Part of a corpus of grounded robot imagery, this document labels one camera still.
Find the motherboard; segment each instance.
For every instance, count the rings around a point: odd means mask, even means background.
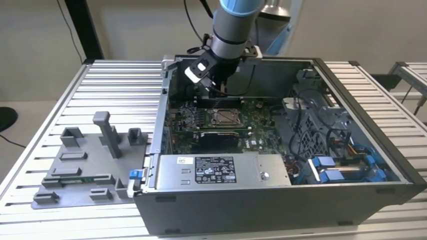
[[[285,155],[273,115],[280,100],[240,98],[237,103],[213,102],[200,107],[182,102],[169,108],[172,154],[259,152]]]

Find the workbench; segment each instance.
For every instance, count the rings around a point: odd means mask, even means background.
[[[327,62],[327,66],[427,179],[425,126],[360,66],[344,61]],[[0,185],[0,239],[157,239],[148,234],[134,204],[33,210],[30,202],[58,152],[64,128],[78,126],[84,134],[98,133],[100,128],[92,123],[96,111],[109,111],[109,122],[117,132],[140,128],[150,141],[161,94],[161,70],[160,61],[97,60],[81,66]],[[405,204],[383,208],[359,226],[173,239],[427,239],[427,191]]]

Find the blue latch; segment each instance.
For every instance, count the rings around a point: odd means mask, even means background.
[[[128,173],[128,179],[141,180],[142,179],[142,170],[132,170]]]

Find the warning label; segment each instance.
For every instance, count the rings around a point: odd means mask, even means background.
[[[235,184],[237,182],[237,177],[233,157],[196,157],[194,182],[197,184]]]

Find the wall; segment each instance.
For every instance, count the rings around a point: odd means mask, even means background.
[[[427,1],[293,1],[303,10],[288,56],[357,60],[375,73],[396,60],[427,61]],[[209,32],[199,0],[186,2],[199,33]],[[208,3],[215,9],[217,0]],[[88,0],[88,6],[109,59],[160,60],[199,45],[181,0]],[[78,67],[56,1],[0,0],[0,101],[57,99]]]
[[[78,68],[56,1],[0,0],[0,101],[56,100]]]
[[[427,61],[425,0],[304,0],[287,56],[356,60],[369,73]]]
[[[200,45],[181,0],[89,0],[88,7],[104,55],[110,59],[160,61]],[[208,0],[213,11],[217,0]],[[199,0],[186,0],[194,28],[212,32],[212,19]]]
[[[186,0],[200,34],[212,29],[199,0]],[[77,34],[65,17],[84,57]],[[208,1],[212,9],[216,0]],[[181,0],[88,0],[104,56],[108,59],[162,59],[184,54],[199,40]],[[80,60],[54,0],[0,0],[0,102],[56,100]]]

